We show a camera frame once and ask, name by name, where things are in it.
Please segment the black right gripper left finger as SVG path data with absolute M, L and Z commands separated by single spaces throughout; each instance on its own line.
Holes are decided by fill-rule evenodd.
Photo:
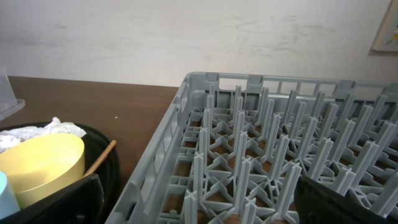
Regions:
M 104 202 L 97 174 L 90 174 L 1 220 L 1 224 L 96 223 Z

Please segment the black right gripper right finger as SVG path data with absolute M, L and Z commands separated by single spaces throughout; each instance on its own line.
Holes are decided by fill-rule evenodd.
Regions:
M 397 224 L 312 180 L 299 177 L 294 204 L 300 224 Z

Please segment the wooden chopstick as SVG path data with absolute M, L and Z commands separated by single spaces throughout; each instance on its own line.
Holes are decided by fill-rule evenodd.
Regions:
M 103 163 L 103 161 L 107 158 L 108 154 L 113 150 L 113 148 L 115 147 L 117 141 L 116 140 L 112 140 L 109 145 L 107 146 L 107 148 L 101 153 L 101 155 L 97 158 L 97 160 L 95 160 L 95 162 L 93 163 L 93 165 L 85 172 L 85 174 L 83 175 L 83 177 L 86 177 L 90 174 L 93 174 L 97 168 Z

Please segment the yellow bowl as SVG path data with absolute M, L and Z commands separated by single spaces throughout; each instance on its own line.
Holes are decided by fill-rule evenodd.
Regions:
M 21 209 L 80 180 L 85 173 L 85 143 L 73 134 L 47 134 L 1 153 Z

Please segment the light blue cup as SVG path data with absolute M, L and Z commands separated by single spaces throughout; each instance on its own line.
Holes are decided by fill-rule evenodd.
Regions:
M 4 172 L 1 172 L 1 219 L 19 212 L 20 206 L 12 189 L 11 183 Z

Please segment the white napkin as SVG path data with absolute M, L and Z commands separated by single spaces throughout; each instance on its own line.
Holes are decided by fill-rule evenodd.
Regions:
M 52 122 L 44 127 L 25 126 L 1 131 L 1 153 L 29 139 L 57 133 L 74 134 L 79 138 L 87 134 L 85 130 L 74 123 L 61 122 L 57 117 L 53 117 Z

